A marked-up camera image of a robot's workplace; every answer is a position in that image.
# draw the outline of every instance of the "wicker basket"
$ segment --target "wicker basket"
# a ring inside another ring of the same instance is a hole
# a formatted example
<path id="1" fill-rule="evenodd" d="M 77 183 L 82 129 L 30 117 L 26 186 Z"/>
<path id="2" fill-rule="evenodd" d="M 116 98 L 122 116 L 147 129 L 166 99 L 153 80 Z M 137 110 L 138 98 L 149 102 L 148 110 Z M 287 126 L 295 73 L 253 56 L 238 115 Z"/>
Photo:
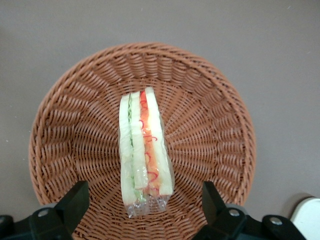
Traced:
<path id="1" fill-rule="evenodd" d="M 175 173 L 167 211 L 129 219 L 122 203 L 122 95 L 152 86 Z M 90 207 L 75 239 L 190 239 L 206 224 L 202 183 L 243 205 L 255 171 L 253 125 L 239 94 L 205 59 L 162 43 L 107 48 L 67 71 L 46 95 L 29 144 L 41 204 L 88 180 Z"/>

